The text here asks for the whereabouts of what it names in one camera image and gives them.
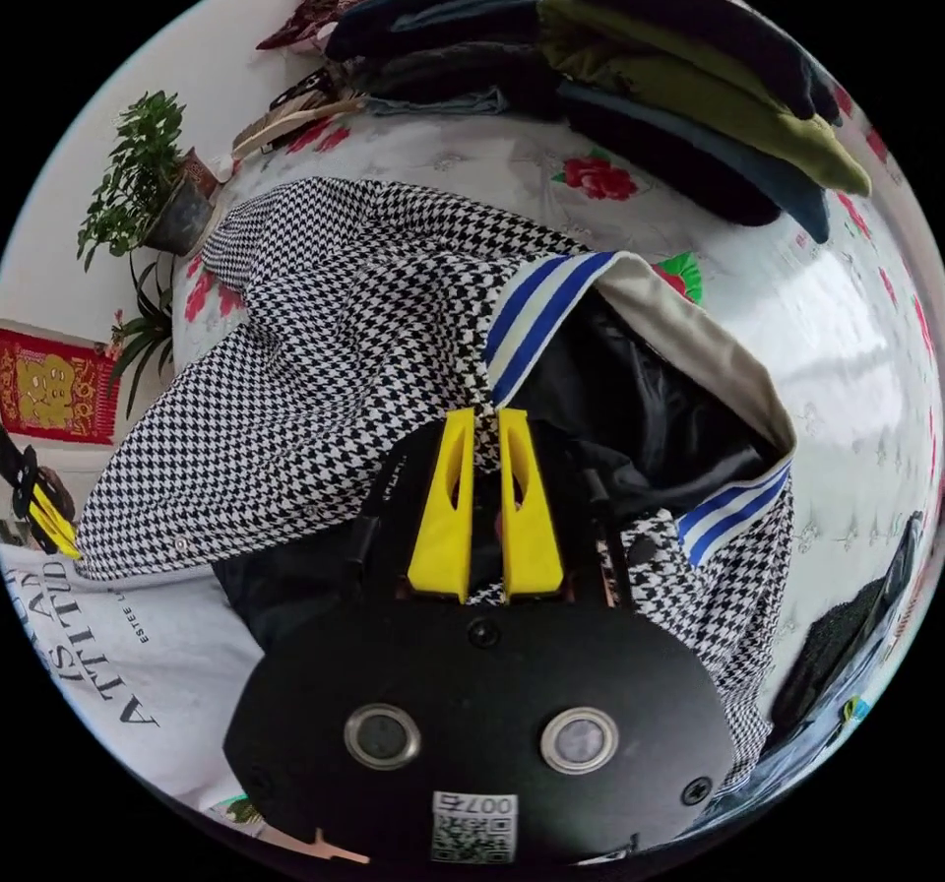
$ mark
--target green folded cloth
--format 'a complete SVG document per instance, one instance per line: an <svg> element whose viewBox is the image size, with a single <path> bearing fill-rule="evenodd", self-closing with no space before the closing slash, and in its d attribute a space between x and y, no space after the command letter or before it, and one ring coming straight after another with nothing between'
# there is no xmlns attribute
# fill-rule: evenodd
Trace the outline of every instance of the green folded cloth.
<svg viewBox="0 0 945 882"><path fill-rule="evenodd" d="M869 196L869 176L830 124L795 117L729 56L583 0L536 7L539 47L555 71L688 117L793 164L825 189Z"/></svg>

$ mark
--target plant pot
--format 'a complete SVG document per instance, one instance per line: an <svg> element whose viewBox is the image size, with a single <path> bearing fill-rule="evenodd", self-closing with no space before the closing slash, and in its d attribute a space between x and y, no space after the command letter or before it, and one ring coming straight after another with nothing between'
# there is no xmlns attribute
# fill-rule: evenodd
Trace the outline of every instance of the plant pot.
<svg viewBox="0 0 945 882"><path fill-rule="evenodd" d="M192 180L194 185L209 200L217 188L220 181L214 176L210 168L197 156L197 151L191 148L185 155L180 164L180 171L187 179Z"/></svg>
<svg viewBox="0 0 945 882"><path fill-rule="evenodd" d="M182 175L141 244L171 255L190 255L206 234L213 214L214 205L193 180Z"/></svg>

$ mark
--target potted plant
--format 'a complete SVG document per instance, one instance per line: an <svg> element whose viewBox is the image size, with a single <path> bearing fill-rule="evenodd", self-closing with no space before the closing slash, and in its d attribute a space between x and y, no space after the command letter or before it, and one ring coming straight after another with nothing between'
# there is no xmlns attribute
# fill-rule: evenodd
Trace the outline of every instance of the potted plant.
<svg viewBox="0 0 945 882"><path fill-rule="evenodd" d="M114 256L148 246L188 255L211 222L213 175L193 151L177 148L183 107L176 94L145 94L123 111L111 167L93 192L79 229L86 271L96 249Z"/></svg>
<svg viewBox="0 0 945 882"><path fill-rule="evenodd" d="M167 288L160 286L156 271L157 262L151 262L139 276L135 273L132 255L128 256L128 264L131 266L131 278L137 291L139 314L137 318L125 321L121 311L115 312L115 324L111 328L111 343L105 349L106 355L115 359L115 365L108 378L109 396L122 374L135 362L138 364L128 391L128 404L125 408L126 419L131 415L135 397L138 395L138 386L141 383L145 367L148 366L152 357L161 348L157 363L157 373L160 374L164 365L173 356L170 312L172 288L170 285ZM157 301L148 295L145 288L146 282L152 275L154 275Z"/></svg>

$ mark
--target houndstooth fabric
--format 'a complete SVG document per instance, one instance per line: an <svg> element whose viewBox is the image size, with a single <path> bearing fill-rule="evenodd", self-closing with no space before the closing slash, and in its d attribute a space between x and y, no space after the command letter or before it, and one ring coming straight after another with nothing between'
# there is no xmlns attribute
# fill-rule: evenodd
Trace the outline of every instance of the houndstooth fabric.
<svg viewBox="0 0 945 882"><path fill-rule="evenodd" d="M735 753L720 790L751 773L771 731L758 711L758 693L771 663L792 534L788 479L771 511L701 567L687 560L667 511L621 536L634 603L699 657L722 698ZM618 599L612 568L606 561L603 566Z"/></svg>
<svg viewBox="0 0 945 882"><path fill-rule="evenodd" d="M482 359L493 306L524 262L588 251L520 217L399 183L301 180L236 208L204 258L241 292L247 321L124 441L80 523L78 573L181 571L346 521L394 443L459 407L476 408L476 464L494 471ZM623 535L641 612L697 653L722 695L736 748L726 787L750 772L768 734L757 695L791 529L788 483L700 568L665 511ZM501 600L496 583L471 604Z"/></svg>

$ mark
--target qr code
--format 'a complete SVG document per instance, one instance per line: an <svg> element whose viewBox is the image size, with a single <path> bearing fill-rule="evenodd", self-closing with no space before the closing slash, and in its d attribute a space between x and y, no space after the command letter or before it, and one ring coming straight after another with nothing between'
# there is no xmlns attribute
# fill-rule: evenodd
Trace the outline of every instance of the qr code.
<svg viewBox="0 0 945 882"><path fill-rule="evenodd" d="M466 864L515 861L515 820L507 816L433 814L433 861Z"/></svg>

